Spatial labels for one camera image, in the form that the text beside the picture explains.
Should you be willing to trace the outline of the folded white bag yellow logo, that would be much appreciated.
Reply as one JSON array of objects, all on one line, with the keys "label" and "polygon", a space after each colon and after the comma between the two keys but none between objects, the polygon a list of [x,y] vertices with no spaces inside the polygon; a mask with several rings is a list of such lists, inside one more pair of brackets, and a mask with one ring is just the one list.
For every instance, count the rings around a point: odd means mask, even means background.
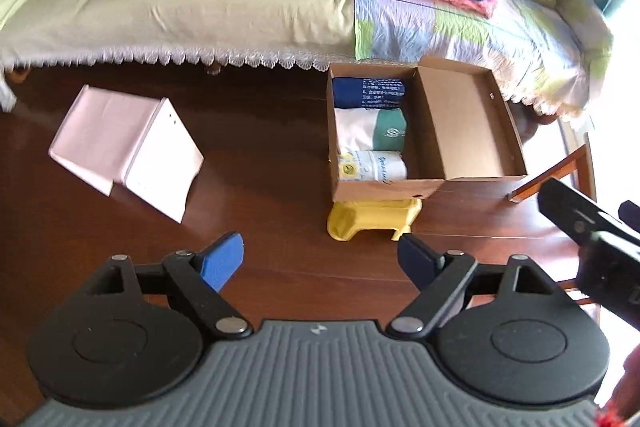
[{"label": "folded white bag yellow logo", "polygon": [[408,176],[401,153],[388,150],[349,150],[338,155],[337,169],[344,181],[390,183]]}]

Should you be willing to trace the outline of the folded white and teal bag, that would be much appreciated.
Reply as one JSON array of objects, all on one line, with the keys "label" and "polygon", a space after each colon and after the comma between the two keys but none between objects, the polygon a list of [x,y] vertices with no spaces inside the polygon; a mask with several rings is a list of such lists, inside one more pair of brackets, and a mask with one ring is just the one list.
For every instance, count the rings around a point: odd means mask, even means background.
[{"label": "folded white and teal bag", "polygon": [[336,108],[334,119],[341,154],[355,150],[398,153],[404,150],[407,121],[400,108]]}]

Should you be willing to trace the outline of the folded dark blue bag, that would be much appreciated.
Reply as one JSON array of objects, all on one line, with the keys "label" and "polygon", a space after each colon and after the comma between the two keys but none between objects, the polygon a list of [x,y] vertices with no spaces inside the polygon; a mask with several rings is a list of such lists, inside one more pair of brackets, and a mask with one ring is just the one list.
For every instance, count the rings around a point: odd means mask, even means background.
[{"label": "folded dark blue bag", "polygon": [[393,109],[400,106],[405,85],[395,78],[334,77],[334,106],[340,109]]}]

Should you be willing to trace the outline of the wooden chair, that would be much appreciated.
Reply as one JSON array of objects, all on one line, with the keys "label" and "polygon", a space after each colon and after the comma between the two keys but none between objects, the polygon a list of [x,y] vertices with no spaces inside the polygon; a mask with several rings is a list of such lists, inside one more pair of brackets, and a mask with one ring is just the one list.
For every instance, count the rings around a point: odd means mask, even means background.
[{"label": "wooden chair", "polygon": [[594,200],[597,204],[591,150],[588,143],[576,148],[570,155],[535,178],[514,188],[506,194],[506,200],[511,204],[519,204],[533,197],[536,197],[537,200],[541,184],[550,179],[560,180]]}]

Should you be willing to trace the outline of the yellow plastic stool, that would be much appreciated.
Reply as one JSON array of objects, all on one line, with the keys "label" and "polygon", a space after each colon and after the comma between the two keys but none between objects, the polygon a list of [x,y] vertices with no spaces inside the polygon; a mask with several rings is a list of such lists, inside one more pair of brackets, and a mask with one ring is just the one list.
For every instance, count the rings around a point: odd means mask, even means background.
[{"label": "yellow plastic stool", "polygon": [[420,198],[334,202],[326,231],[340,242],[350,241],[361,231],[392,231],[392,239],[397,242],[402,234],[411,232],[411,225],[421,210]]}]

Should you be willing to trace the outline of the pastel patchwork quilt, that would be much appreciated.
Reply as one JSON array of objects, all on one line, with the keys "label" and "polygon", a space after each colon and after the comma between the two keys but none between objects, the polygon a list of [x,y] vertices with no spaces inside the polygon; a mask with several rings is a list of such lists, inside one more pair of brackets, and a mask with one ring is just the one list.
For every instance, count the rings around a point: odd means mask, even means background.
[{"label": "pastel patchwork quilt", "polygon": [[355,0],[355,36],[359,61],[488,68],[503,98],[568,117],[600,94],[613,47],[593,0],[498,0],[489,18],[434,0]]}]

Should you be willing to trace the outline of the brown cardboard box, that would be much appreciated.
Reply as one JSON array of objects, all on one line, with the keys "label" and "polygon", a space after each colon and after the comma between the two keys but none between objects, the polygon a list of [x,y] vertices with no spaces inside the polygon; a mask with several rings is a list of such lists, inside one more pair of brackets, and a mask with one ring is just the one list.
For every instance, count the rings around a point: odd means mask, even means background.
[{"label": "brown cardboard box", "polygon": [[[404,181],[345,181],[338,174],[333,78],[398,78],[406,94]],[[326,83],[331,192],[335,202],[427,198],[442,184],[527,176],[522,142],[491,70],[424,56],[414,66],[333,63]]]}]

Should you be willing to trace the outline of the white folded paper stand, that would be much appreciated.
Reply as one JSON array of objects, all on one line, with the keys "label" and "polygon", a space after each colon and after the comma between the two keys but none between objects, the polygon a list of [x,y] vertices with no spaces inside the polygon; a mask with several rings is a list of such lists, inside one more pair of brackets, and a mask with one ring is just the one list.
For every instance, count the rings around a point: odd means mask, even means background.
[{"label": "white folded paper stand", "polygon": [[86,84],[70,106],[49,156],[108,196],[120,185],[181,222],[204,156],[168,98]]}]

